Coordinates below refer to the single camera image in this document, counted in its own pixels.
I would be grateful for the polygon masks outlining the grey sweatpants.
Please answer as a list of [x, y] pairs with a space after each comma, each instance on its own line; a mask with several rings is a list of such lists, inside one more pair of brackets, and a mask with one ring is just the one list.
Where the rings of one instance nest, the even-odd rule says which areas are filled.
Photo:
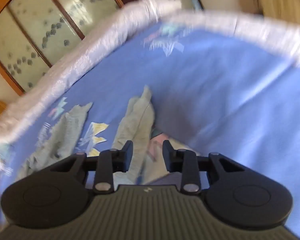
[[[133, 142], [133, 156], [128, 171], [114, 173], [115, 187], [135, 184], [140, 176], [155, 117], [151, 97], [150, 89], [144, 87], [139, 98], [133, 97], [129, 100], [125, 116], [119, 124], [112, 148], [119, 150], [130, 140]], [[69, 157], [76, 145], [87, 145], [84, 152], [89, 157], [99, 156], [100, 152], [95, 145], [105, 142], [106, 139], [98, 137], [98, 133], [105, 131], [108, 124], [92, 122], [85, 136], [80, 137], [92, 106], [92, 103], [85, 106], [75, 105], [69, 112], [62, 114], [52, 128], [45, 130], [45, 133], [51, 134], [50, 137], [39, 137], [36, 150], [24, 161], [17, 179], [21, 180]]]

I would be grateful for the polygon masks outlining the blue patterned bed sheet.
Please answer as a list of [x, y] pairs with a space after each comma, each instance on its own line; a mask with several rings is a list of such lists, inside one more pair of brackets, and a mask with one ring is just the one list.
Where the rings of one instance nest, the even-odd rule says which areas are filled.
[[285, 185], [300, 237], [300, 65], [251, 43], [158, 23], [96, 64], [10, 146], [0, 196], [63, 113], [91, 104], [75, 152], [110, 148], [130, 98], [152, 93], [155, 127], [201, 155], [218, 152]]

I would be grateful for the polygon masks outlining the frosted glass wardrobe doors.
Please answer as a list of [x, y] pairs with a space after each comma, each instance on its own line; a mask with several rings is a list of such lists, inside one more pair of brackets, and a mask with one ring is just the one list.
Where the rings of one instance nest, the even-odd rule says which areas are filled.
[[0, 13], [0, 63], [23, 91], [31, 90], [101, 20], [115, 0], [11, 0]]

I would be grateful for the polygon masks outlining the white lilac quilt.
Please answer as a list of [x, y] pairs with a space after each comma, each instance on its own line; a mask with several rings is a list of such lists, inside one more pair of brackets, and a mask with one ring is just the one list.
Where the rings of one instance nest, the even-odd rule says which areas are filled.
[[258, 15], [183, 10], [178, 0], [137, 0], [101, 21], [37, 85], [0, 116], [0, 144], [15, 142], [55, 100], [104, 57], [158, 21], [241, 38], [300, 64], [300, 26]]

